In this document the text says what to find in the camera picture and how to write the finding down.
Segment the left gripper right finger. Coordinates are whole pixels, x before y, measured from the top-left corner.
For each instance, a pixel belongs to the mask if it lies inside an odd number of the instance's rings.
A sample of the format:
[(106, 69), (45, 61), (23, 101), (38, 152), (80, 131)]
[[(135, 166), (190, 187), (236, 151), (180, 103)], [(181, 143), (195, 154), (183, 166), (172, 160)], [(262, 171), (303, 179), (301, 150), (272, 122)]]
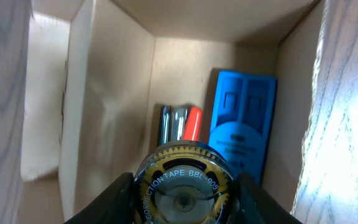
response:
[(240, 224), (301, 224), (274, 200), (248, 174), (237, 178), (239, 209), (234, 223)]

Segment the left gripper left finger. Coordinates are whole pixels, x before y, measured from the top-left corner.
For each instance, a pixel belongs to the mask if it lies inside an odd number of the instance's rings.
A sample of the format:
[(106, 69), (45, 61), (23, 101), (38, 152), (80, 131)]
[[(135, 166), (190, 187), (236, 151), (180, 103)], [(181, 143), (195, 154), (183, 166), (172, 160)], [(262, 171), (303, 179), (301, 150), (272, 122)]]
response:
[(134, 176), (121, 174), (89, 205), (65, 224), (129, 224), (134, 220), (132, 208)]

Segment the correction tape dispenser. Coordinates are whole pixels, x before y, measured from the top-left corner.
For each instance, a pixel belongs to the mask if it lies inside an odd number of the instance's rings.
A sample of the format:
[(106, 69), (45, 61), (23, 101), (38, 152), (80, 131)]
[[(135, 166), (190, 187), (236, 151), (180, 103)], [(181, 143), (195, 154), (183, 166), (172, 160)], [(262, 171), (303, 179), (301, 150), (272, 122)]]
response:
[(173, 141), (146, 157), (134, 177), (134, 223), (227, 223), (234, 176), (197, 141)]

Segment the blue plastic whiteboard eraser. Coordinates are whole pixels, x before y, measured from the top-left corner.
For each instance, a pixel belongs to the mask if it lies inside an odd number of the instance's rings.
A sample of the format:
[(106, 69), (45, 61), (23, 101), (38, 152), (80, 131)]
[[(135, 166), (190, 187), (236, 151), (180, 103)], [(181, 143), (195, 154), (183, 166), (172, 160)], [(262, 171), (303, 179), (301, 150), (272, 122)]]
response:
[(273, 76), (218, 73), (208, 145), (223, 156), (234, 176), (246, 172), (262, 182), (276, 92)]

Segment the cardboard box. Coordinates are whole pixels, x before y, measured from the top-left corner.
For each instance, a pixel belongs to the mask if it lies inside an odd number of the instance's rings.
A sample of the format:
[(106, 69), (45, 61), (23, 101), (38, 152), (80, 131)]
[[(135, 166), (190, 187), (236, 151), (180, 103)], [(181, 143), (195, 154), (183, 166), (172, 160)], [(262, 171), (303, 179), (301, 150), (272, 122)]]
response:
[(34, 1), (18, 223), (63, 223), (157, 144), (162, 104), (204, 111), (218, 73), (278, 80), (262, 185), (291, 210), (323, 1)]

